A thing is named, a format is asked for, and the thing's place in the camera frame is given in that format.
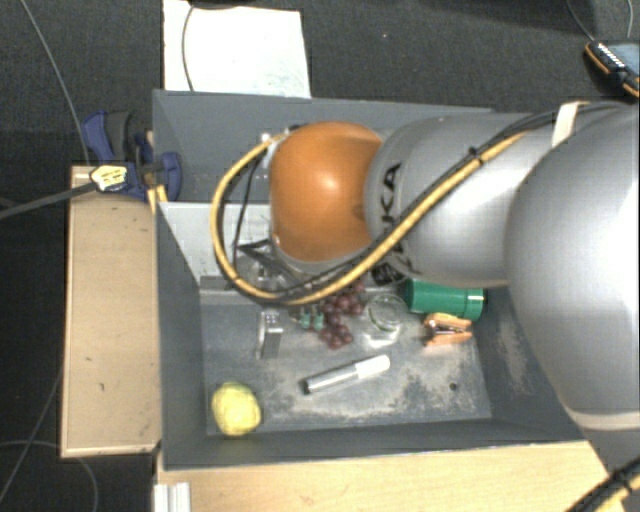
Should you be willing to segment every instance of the metal clip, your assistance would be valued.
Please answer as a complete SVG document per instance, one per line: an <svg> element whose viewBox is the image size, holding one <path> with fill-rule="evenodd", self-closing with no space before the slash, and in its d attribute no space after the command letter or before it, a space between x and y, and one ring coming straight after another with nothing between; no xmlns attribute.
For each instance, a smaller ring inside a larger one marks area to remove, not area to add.
<svg viewBox="0 0 640 512"><path fill-rule="evenodd" d="M432 313L425 318L424 326L427 330L425 346L463 343L473 336L471 320L446 313Z"/></svg>
<svg viewBox="0 0 640 512"><path fill-rule="evenodd" d="M258 346L256 359L273 359L278 357L280 340L284 327L280 322L280 312L276 309L265 309L260 313L258 325Z"/></svg>

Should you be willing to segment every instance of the yellow ball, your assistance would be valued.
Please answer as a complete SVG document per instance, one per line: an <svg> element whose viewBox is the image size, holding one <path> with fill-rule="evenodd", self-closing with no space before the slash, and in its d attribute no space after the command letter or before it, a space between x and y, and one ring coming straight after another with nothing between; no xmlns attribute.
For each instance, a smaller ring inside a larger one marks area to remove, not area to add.
<svg viewBox="0 0 640 512"><path fill-rule="evenodd" d="M253 392L239 382L225 382L211 398L211 410L220 430L228 436L242 436L254 430L262 419Z"/></svg>

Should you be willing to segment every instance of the white paper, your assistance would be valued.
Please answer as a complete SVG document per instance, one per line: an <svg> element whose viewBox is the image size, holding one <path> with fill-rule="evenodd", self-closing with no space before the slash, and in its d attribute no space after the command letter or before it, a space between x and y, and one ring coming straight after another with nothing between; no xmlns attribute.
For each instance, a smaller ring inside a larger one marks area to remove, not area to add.
<svg viewBox="0 0 640 512"><path fill-rule="evenodd" d="M182 31L184 0L164 0L164 87L188 91ZM185 57L196 91L309 98L302 24L297 11L253 7L194 9Z"/></svg>
<svg viewBox="0 0 640 512"><path fill-rule="evenodd" d="M187 260L187 265L197 283L202 276L222 275L211 243L208 203L165 202L159 203L167 224ZM223 235L227 254L233 250L233 239L240 217L239 204L225 207ZM249 204L240 229L240 243L257 242L269 237L271 209L266 204Z"/></svg>

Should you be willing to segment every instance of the green container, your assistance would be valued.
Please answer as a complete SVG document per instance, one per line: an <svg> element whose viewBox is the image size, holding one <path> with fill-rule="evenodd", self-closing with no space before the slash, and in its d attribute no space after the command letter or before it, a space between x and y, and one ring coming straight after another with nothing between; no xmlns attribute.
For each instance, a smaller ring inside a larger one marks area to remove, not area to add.
<svg viewBox="0 0 640 512"><path fill-rule="evenodd" d="M482 314L484 290L450 288L409 279L402 296L414 313L449 313L476 321Z"/></svg>

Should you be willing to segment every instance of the yellow cable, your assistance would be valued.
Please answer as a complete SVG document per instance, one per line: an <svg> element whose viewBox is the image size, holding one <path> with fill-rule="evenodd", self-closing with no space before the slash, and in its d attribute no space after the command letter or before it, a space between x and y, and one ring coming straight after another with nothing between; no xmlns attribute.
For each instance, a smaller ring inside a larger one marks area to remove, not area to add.
<svg viewBox="0 0 640 512"><path fill-rule="evenodd" d="M259 297L261 299L275 299L277 298L277 295L261 290L260 288L256 288L238 275L236 269L233 268L233 265L231 265L229 258L227 258L227 253L224 250L222 240L220 240L220 238L218 237L218 213L220 211L220 208L224 207L224 205L222 204L222 200L231 180L235 178L249 162L259 156L262 152L266 151L269 146L282 140L285 136L286 134L281 133L279 135L271 137L270 139L255 146L251 151L249 151L240 160L238 160L220 179L220 182L218 183L218 186L213 193L213 199L211 200L209 228L211 231L211 238L213 238L213 252L218 259L218 264L224 269L229 279L231 279L236 284L236 286L249 293L250 295Z"/></svg>
<svg viewBox="0 0 640 512"><path fill-rule="evenodd" d="M321 290L313 292L299 299L293 299L289 301L285 300L283 301L283 304L289 306L301 306L304 304L318 302L325 297L336 293L345 286L353 283L365 272L373 268L373 266L382 258L384 258L384 256L386 256L386 254L411 230L411 228L413 228L413 226L415 226L420 221L420 219L422 219L422 217L444 196L446 196L449 192L451 192L451 190L453 190L465 179L467 179L471 174L477 171L483 165L483 163L486 163L498 156L505 149L507 149L509 146L523 137L525 133L526 132L521 132L516 135L512 135L511 137L506 138L498 144L491 146L489 149L481 153L477 158L470 161L468 164L464 165L458 171L452 174L431 194L424 198L424 200L409 214L409 216L404 219L404 221L402 221L398 226L396 226L393 231L387 236L387 238L378 247L376 247L374 251L371 252L371 254L369 254L364 260L362 260L358 265L356 265L344 276L338 279L335 283L330 284L322 288ZM224 197L224 193L229 182L249 162L251 162L251 160L265 151L271 144L281 140L283 137L284 134L278 135L266 142L263 142L262 144L257 145L255 148L249 151L249 153L242 157L233 167L231 167L229 171L227 171L227 173L220 180L220 183L218 184L213 194L213 200L211 202L211 214L209 217L211 237L213 238L213 249L218 259L218 263L238 288L250 295L253 295L254 297L262 299L277 299L278 295L256 288L238 275L236 270L229 262L229 259L227 258L222 241L218 238L218 212L222 205L222 198Z"/></svg>
<svg viewBox="0 0 640 512"><path fill-rule="evenodd" d="M624 487L621 487L620 489L611 493L611 495L607 497L607 499L600 503L596 510L598 512L607 512L609 510L612 510L614 507L616 507L616 505L620 505L622 503L622 500L624 500L627 496L629 496L629 491L627 491Z"/></svg>

